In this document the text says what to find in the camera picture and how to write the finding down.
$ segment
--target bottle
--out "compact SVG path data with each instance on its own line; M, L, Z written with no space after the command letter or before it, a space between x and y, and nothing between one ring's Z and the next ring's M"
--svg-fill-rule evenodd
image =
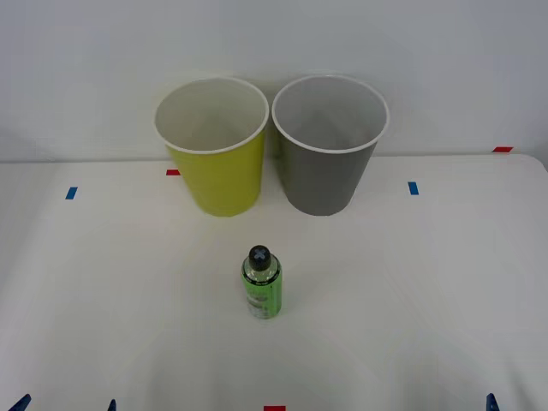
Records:
M241 265L247 306L259 319L270 319L282 308L282 265L265 246L255 246Z

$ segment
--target white table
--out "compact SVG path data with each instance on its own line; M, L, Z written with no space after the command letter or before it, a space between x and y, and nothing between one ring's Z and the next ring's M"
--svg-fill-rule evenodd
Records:
M210 217L172 167L0 164L0 409L546 409L537 160L373 158L333 217L294 209L272 164L253 209ZM284 269L267 321L239 278L259 243Z

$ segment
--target cup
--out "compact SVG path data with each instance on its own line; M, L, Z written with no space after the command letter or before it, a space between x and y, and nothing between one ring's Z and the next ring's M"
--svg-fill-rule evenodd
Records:
M340 75L295 80L274 98L280 177L289 202L313 216L344 209L390 122L383 96Z
M243 80L186 84L156 111L156 129L196 204L214 216L244 212L259 197L269 107Z

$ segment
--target yellow cup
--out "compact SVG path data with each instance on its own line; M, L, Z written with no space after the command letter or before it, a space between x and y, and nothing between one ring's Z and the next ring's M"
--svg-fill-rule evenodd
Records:
M259 197L269 107L238 79L198 80L156 111L156 129L198 206L214 216L244 212Z

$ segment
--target bottle cap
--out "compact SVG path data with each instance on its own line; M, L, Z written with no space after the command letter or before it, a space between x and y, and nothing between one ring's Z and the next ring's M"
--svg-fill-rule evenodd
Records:
M264 271L271 266L271 252L265 246L255 246L249 251L249 265L256 271Z

